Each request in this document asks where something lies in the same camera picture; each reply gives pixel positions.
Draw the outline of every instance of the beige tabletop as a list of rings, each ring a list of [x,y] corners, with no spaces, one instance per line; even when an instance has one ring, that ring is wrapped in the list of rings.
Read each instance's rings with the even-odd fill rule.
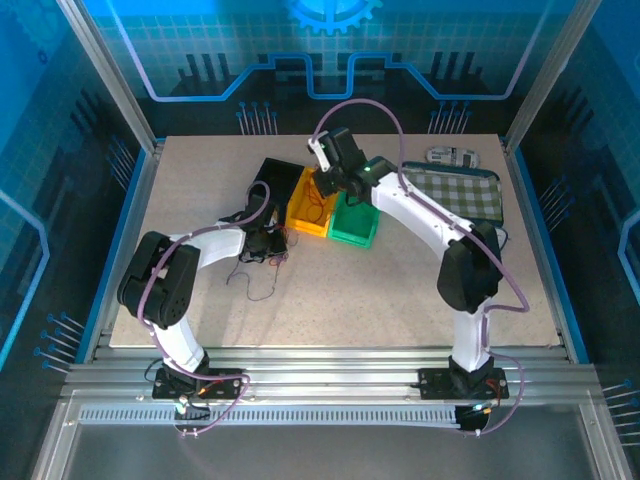
[[[396,161],[395,135],[355,135],[371,158]],[[407,135],[407,159],[422,160],[429,146],[476,151],[481,168],[502,180],[503,260],[531,304],[526,315],[492,314],[493,345],[556,345],[558,337],[522,214],[496,135]],[[265,157],[313,165],[304,136],[169,137],[144,218],[142,233],[184,233],[243,208],[245,190]],[[296,234],[291,235],[295,241]],[[201,270],[189,320],[204,346],[447,346],[453,342],[451,310],[436,290],[439,263],[416,236],[381,214],[370,250],[307,234],[290,247],[275,293],[247,299],[246,277],[226,285],[236,259]],[[241,264],[249,293],[271,292],[275,267]],[[517,304],[508,284],[497,300]],[[120,308],[111,337],[118,347],[151,345],[148,334]]]

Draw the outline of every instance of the green container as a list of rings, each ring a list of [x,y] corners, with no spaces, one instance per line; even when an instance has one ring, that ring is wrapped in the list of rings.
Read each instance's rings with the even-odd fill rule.
[[[365,203],[350,207],[346,198],[344,192],[338,197],[331,216],[328,237],[356,247],[371,248],[373,237],[378,230],[380,210]]]

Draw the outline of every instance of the checkered cloth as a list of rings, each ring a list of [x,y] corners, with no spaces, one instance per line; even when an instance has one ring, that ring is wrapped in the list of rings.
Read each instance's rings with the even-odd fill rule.
[[[502,225],[502,190],[496,176],[481,177],[416,167],[405,167],[404,174],[418,190],[456,215]]]

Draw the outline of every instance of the blue light strip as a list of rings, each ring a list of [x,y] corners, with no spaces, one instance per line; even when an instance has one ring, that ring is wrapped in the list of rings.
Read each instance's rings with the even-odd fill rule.
[[[51,254],[49,252],[49,242],[47,240],[47,232],[44,228],[44,224],[41,220],[36,218],[31,212],[27,211],[22,205],[16,202],[13,198],[7,195],[3,190],[0,190],[0,200],[5,202],[9,208],[14,210],[18,215],[20,215],[24,220],[35,228],[38,231],[38,237],[40,239],[40,248],[42,248],[42,258],[40,258],[40,263],[38,264],[38,268],[31,279],[31,283],[29,284],[29,288],[27,289],[27,294],[22,299],[22,305],[20,305],[20,309],[16,314],[16,318],[11,325],[11,330],[9,330],[9,334],[2,345],[2,350],[0,350],[0,371],[4,367],[5,362],[7,361],[7,357],[9,356],[9,351],[11,351],[11,347],[13,347],[13,343],[16,340],[16,336],[18,335],[18,331],[22,326],[22,322],[24,321],[24,317],[31,306],[31,301],[33,300],[33,296],[38,289],[38,285],[40,285],[40,280],[42,279],[42,275],[44,274],[44,269],[47,267],[47,263],[49,262],[49,258],[51,258]]]
[[[129,212],[131,211],[131,206],[133,204],[133,197],[136,193],[136,187],[138,185],[138,182],[140,181],[140,175],[142,173],[142,168],[144,166],[145,161],[146,161],[145,151],[140,150],[140,154],[138,155],[138,160],[136,161],[135,169],[133,170],[133,176],[131,177],[131,182],[129,183],[127,195],[125,196],[124,203],[122,204],[122,210],[120,211],[120,218],[118,218],[118,224],[116,225],[116,230],[113,233],[113,240],[111,241],[109,254],[107,255],[105,267],[104,267],[104,270],[102,271],[100,284],[98,285],[98,290],[96,291],[96,295],[93,299],[93,305],[91,305],[89,317],[87,318],[87,324],[84,327],[84,333],[82,335],[82,338],[80,339],[80,345],[78,346],[78,350],[76,352],[76,363],[82,363],[84,361],[84,357],[86,356],[87,350],[89,349],[89,346],[91,344],[93,329],[96,327],[96,323],[98,322],[98,313],[100,312],[100,306],[102,305],[102,302],[105,300],[104,297],[107,289],[107,283],[109,282],[109,277],[111,276],[111,270],[113,269],[113,264],[116,260],[116,254],[118,253],[118,249],[120,248],[122,233],[124,232],[124,226],[127,223],[127,217],[129,216]]]
[[[313,84],[313,62],[311,60],[311,56],[307,53],[269,53],[267,54],[267,63],[261,64],[253,64],[249,65],[239,76],[236,78],[231,85],[227,87],[227,89],[221,95],[199,95],[199,96],[175,96],[175,97],[161,97],[151,85],[151,80],[149,79],[142,62],[140,61],[140,57],[138,56],[129,35],[127,34],[122,22],[120,21],[120,17],[116,13],[113,5],[110,1],[107,1],[109,9],[113,15],[113,19],[116,23],[118,31],[131,55],[131,59],[140,74],[142,82],[144,83],[145,88],[149,96],[160,103],[175,103],[175,102],[224,102],[227,100],[237,89],[242,85],[242,83],[255,71],[260,70],[275,70],[276,69],[276,61],[277,60],[303,60],[305,63],[305,71],[306,71],[306,79],[307,79],[307,94],[313,100],[346,100],[353,96],[354,83],[355,83],[355,63],[360,59],[382,59],[384,60],[384,68],[386,69],[398,69],[398,70],[406,70],[409,72],[416,81],[427,91],[431,96],[436,100],[484,100],[484,101],[501,101],[506,100],[513,93],[513,89],[520,78],[520,74],[524,69],[527,60],[529,59],[529,55],[531,54],[531,50],[540,36],[540,31],[544,26],[549,13],[552,10],[553,4],[555,0],[549,0],[547,5],[538,20],[536,28],[534,29],[531,38],[529,39],[529,43],[525,48],[518,65],[516,66],[516,70],[513,73],[511,81],[507,87],[505,93],[501,95],[467,95],[467,94],[441,94],[436,91],[436,89],[431,85],[424,76],[418,71],[418,69],[410,64],[405,62],[394,62],[393,54],[391,52],[358,52],[353,53],[349,56],[349,60],[347,62],[347,82],[346,82],[346,91],[344,93],[316,93],[315,87]]]
[[[629,263],[629,259],[626,254],[627,243],[629,242],[629,230],[631,230],[631,228],[638,222],[640,222],[640,210],[631,214],[631,216],[622,224],[620,243],[618,244],[618,258],[620,259],[624,273],[627,275],[627,280],[629,280],[631,290],[633,290],[633,294],[636,296],[636,301],[640,305],[640,285],[638,284],[638,279],[633,272],[633,268],[631,267],[631,263]]]
[[[527,170],[527,165],[525,164],[524,157],[522,156],[522,152],[519,148],[516,150],[515,157],[516,162],[518,163],[518,168],[520,170],[520,175],[522,176],[522,182],[524,183],[527,196],[529,197],[529,202],[531,203],[531,210],[533,211],[536,227],[540,232],[542,247],[544,248],[544,254],[547,257],[547,261],[549,262],[551,276],[553,277],[553,280],[556,284],[556,291],[558,293],[560,305],[562,306],[564,316],[567,320],[567,327],[569,328],[568,334],[571,337],[570,340],[573,344],[573,349],[576,352],[576,360],[578,361],[578,363],[589,363],[589,355],[587,355],[587,348],[584,345],[584,340],[582,339],[582,334],[580,333],[578,319],[576,318],[576,314],[573,311],[571,299],[569,299],[569,293],[567,292],[567,287],[565,286],[564,280],[562,278],[560,265],[558,265],[558,259],[556,258],[556,254],[553,250],[553,245],[551,244],[551,237],[549,236],[549,232],[547,231],[547,227],[544,223],[542,211],[540,210],[540,205],[538,204],[538,200],[536,198],[533,183],[531,182],[531,177],[529,176],[529,170]]]

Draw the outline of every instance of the yellow container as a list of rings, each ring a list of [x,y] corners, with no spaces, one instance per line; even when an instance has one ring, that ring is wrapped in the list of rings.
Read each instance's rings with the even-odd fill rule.
[[[335,210],[338,195],[322,198],[311,178],[313,168],[305,168],[287,205],[286,227],[299,232],[326,237],[331,214]]]

